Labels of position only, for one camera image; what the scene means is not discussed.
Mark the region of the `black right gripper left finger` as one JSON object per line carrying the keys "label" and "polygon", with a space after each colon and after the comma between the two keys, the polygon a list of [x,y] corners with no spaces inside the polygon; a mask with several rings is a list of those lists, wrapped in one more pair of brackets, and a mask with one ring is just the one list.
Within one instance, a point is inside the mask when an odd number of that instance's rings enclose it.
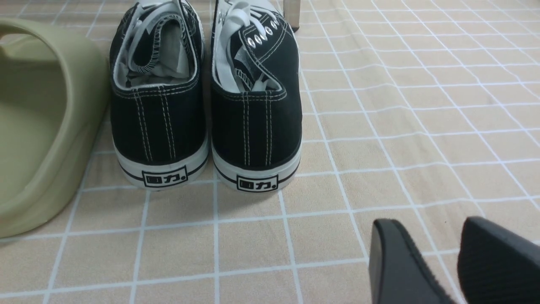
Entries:
{"label": "black right gripper left finger", "polygon": [[369,272],[373,304],[454,303],[398,220],[373,221]]}

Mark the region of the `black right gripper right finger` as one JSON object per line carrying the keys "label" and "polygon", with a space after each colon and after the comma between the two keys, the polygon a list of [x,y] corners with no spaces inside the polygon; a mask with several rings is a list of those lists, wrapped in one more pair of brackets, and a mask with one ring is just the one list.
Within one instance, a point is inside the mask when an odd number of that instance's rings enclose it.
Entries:
{"label": "black right gripper right finger", "polygon": [[457,260],[469,304],[538,304],[539,246],[480,216],[463,225]]}

